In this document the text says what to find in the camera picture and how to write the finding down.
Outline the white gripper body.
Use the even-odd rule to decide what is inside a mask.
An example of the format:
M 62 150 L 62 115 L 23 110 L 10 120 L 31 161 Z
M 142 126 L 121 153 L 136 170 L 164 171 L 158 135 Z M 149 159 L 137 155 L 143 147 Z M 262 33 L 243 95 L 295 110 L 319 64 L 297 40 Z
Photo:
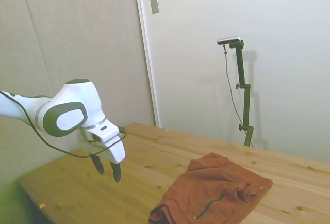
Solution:
M 126 156 L 122 138 L 125 135 L 121 137 L 107 132 L 79 131 L 79 143 L 84 150 L 115 164 L 119 164 Z

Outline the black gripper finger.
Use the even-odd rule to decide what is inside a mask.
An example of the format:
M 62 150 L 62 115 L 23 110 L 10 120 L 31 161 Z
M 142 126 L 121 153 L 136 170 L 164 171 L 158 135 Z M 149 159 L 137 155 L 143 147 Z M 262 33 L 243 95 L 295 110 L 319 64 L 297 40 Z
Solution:
M 119 182 L 121 180 L 121 166 L 120 163 L 116 164 L 113 162 L 110 162 L 112 172 L 113 172 L 113 177 L 115 182 Z
M 102 164 L 100 158 L 97 155 L 90 155 L 90 157 L 92 159 L 92 162 L 93 162 L 95 168 L 99 172 L 99 174 L 103 174 L 104 173 L 104 167 L 103 167 L 103 164 Z

